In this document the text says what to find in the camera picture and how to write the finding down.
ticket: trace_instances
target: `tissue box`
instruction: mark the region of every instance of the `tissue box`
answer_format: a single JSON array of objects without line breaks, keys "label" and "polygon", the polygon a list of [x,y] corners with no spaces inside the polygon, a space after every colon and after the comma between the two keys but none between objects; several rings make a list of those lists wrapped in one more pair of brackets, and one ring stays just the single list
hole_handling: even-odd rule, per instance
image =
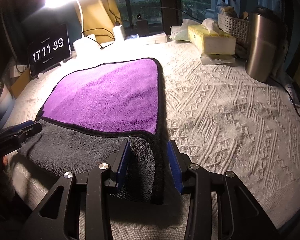
[{"label": "tissue box", "polygon": [[189,39],[202,54],[233,55],[235,37],[220,30],[219,35],[210,34],[202,25],[188,26]]}]

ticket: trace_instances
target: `purple microfiber towel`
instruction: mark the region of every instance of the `purple microfiber towel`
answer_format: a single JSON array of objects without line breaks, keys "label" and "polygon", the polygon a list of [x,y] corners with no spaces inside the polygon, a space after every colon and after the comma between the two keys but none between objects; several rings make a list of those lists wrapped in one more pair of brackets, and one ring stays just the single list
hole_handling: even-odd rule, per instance
[{"label": "purple microfiber towel", "polygon": [[152,59],[102,65],[65,76],[44,104],[43,116],[103,132],[155,134],[158,71]]},{"label": "purple microfiber towel", "polygon": [[18,150],[56,176],[82,173],[130,141],[118,197],[161,204],[164,191],[164,79],[153,58],[75,71],[54,87],[37,114],[42,132]]}]

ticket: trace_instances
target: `charging cable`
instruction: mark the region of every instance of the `charging cable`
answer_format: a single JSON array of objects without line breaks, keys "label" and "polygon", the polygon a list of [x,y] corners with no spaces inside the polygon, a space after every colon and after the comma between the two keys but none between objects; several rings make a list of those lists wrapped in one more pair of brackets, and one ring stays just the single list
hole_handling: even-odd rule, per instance
[{"label": "charging cable", "polygon": [[290,97],[290,101],[291,101],[291,103],[293,104],[293,107],[294,107],[294,109],[295,109],[297,115],[300,117],[300,114],[299,114],[299,112],[298,112],[298,109],[297,109],[297,107],[296,107],[296,105],[295,105],[295,103],[294,103],[294,101],[293,101],[293,99],[292,99],[292,96],[291,96],[290,93],[288,92],[288,90],[286,90],[286,88],[285,88],[281,83],[279,83],[277,80],[275,80],[273,77],[270,76],[269,78],[271,78],[274,82],[276,82],[278,85],[280,85],[280,86],[287,92],[287,94],[288,94],[289,97]]},{"label": "charging cable", "polygon": [[104,46],[104,47],[102,47],[102,45],[101,45],[99,42],[97,42],[97,41],[95,41],[94,39],[89,38],[89,37],[87,36],[88,39],[90,39],[90,40],[92,40],[92,41],[98,43],[99,46],[100,46],[100,49],[104,49],[104,48],[106,48],[106,47],[109,47],[110,45],[112,45],[112,44],[114,43],[114,41],[115,41],[114,35],[112,34],[111,31],[109,31],[109,30],[107,30],[107,29],[105,29],[105,28],[93,28],[93,29],[85,30],[85,31],[83,31],[81,34],[82,34],[82,36],[84,36],[84,33],[85,33],[85,32],[88,32],[88,31],[94,31],[94,30],[105,30],[105,31],[109,32],[109,33],[112,35],[112,37],[110,37],[108,34],[99,34],[99,35],[96,35],[96,36],[108,36],[109,38],[113,39],[113,42],[112,42],[111,44],[109,44],[109,45],[107,45],[107,46]]},{"label": "charging cable", "polygon": [[116,23],[116,26],[118,26],[117,23],[119,23],[118,19],[121,20],[121,21],[125,21],[125,22],[128,22],[129,24],[131,24],[130,21],[119,18],[117,15],[115,15],[115,13],[114,13],[111,9],[109,9],[109,12],[115,17],[115,20],[116,20],[116,22],[115,22],[115,23]]},{"label": "charging cable", "polygon": [[192,15],[188,14],[187,12],[185,12],[185,11],[183,11],[183,10],[176,9],[176,8],[172,8],[172,7],[152,7],[152,6],[142,6],[142,7],[139,8],[138,15],[140,15],[140,10],[143,9],[143,8],[172,9],[172,10],[175,10],[175,11],[182,12],[182,13],[184,13],[184,14],[190,16],[191,18],[195,19],[196,21],[203,22],[203,20],[199,20],[199,19],[197,19],[196,17],[193,17]]}]

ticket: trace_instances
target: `metal screw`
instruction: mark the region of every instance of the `metal screw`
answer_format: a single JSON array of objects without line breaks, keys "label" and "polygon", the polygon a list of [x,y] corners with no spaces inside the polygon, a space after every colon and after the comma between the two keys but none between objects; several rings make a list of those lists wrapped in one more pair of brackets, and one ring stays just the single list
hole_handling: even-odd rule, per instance
[{"label": "metal screw", "polygon": [[73,173],[70,171],[67,171],[65,174],[63,174],[63,177],[65,177],[66,179],[69,179],[73,176]]},{"label": "metal screw", "polygon": [[191,170],[197,170],[197,169],[199,169],[199,165],[196,164],[196,163],[191,163],[191,164],[189,165],[189,168],[190,168]]},{"label": "metal screw", "polygon": [[234,172],[233,171],[226,171],[226,176],[229,178],[233,178],[234,177]]},{"label": "metal screw", "polygon": [[106,170],[108,167],[109,167],[109,164],[108,164],[108,163],[101,163],[101,164],[99,165],[99,168],[102,169],[102,170]]}]

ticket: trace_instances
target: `white basket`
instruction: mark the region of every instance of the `white basket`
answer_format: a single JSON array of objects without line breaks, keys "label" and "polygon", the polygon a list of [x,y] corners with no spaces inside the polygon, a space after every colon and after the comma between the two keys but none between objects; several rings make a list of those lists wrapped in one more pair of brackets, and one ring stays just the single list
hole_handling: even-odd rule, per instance
[{"label": "white basket", "polygon": [[225,33],[228,33],[236,37],[237,42],[247,48],[248,46],[248,31],[249,31],[249,22],[225,16],[218,13],[218,24],[219,28]]}]

